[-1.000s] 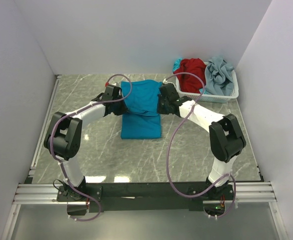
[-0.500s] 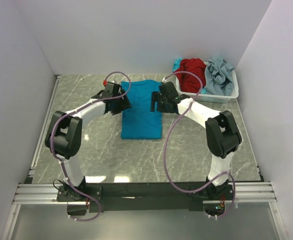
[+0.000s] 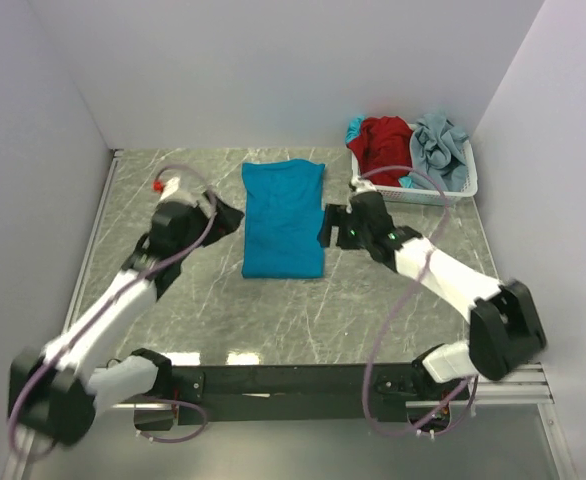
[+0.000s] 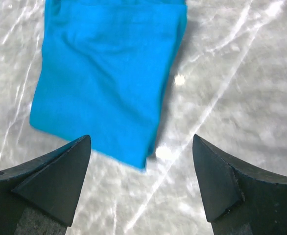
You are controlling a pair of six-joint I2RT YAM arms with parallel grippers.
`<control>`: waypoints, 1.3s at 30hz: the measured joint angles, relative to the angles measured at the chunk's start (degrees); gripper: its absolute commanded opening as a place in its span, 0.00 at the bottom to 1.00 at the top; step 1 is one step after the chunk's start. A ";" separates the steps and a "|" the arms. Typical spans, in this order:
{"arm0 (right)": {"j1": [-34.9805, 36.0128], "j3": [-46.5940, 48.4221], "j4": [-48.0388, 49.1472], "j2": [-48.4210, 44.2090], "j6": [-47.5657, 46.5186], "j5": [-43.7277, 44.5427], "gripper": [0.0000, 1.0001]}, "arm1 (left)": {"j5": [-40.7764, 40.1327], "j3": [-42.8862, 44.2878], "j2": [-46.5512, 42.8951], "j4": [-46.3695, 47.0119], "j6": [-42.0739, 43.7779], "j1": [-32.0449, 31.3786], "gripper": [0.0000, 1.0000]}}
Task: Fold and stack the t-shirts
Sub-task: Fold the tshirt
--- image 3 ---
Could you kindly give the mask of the blue t shirt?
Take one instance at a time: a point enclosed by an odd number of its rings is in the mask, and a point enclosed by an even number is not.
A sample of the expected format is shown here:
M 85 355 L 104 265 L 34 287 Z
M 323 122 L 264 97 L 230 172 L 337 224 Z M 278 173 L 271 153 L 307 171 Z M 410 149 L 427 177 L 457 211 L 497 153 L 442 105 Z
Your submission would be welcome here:
M 242 166 L 246 190 L 246 279 L 317 279 L 325 256 L 322 227 L 325 165 L 305 159 Z

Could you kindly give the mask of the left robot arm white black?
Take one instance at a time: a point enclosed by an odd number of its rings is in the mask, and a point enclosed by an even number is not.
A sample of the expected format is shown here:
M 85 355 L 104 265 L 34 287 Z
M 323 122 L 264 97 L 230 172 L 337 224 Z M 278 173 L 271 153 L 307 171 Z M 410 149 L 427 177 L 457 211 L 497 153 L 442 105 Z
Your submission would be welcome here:
M 234 233 L 244 214 L 210 191 L 198 199 L 160 198 L 150 228 L 104 294 L 64 334 L 40 351 L 27 349 L 9 374 L 8 428 L 18 426 L 73 446 L 98 415 L 137 395 L 174 409 L 187 408 L 206 420 L 206 411 L 179 398 L 169 358 L 138 349 L 114 368 L 97 372 L 100 355 L 138 317 L 151 309 L 181 274 L 183 260 L 196 248 Z

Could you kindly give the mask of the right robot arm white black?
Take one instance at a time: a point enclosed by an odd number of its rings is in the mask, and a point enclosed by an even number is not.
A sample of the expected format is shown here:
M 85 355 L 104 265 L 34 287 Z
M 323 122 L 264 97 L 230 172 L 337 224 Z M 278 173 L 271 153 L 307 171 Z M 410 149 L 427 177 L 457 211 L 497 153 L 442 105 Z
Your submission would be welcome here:
M 526 285 L 477 272 L 415 229 L 395 225 L 378 192 L 327 205 L 318 240 L 323 247 L 367 251 L 375 262 L 436 294 L 467 322 L 467 339 L 437 345 L 413 361 L 412 382 L 420 394 L 475 375 L 500 381 L 547 347 Z

